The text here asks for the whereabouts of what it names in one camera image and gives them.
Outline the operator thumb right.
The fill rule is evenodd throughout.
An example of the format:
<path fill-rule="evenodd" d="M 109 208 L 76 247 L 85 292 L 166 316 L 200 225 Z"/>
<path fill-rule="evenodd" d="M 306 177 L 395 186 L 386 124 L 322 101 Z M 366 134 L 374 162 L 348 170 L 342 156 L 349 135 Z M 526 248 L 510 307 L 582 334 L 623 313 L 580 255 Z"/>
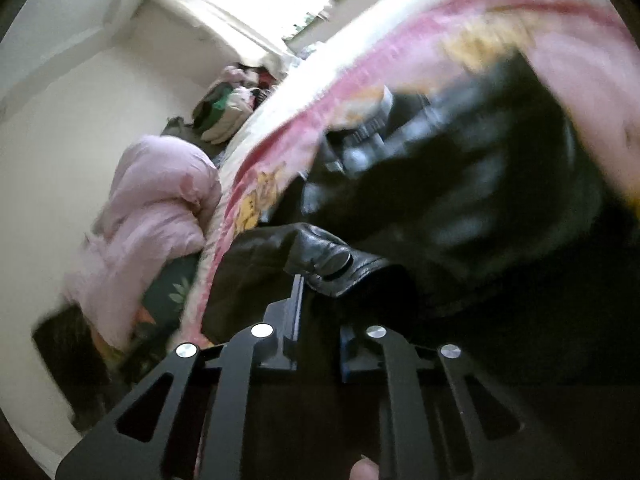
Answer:
<path fill-rule="evenodd" d="M 352 465 L 349 471 L 349 480 L 378 480 L 380 468 L 369 457 L 361 456 L 358 462 Z"/>

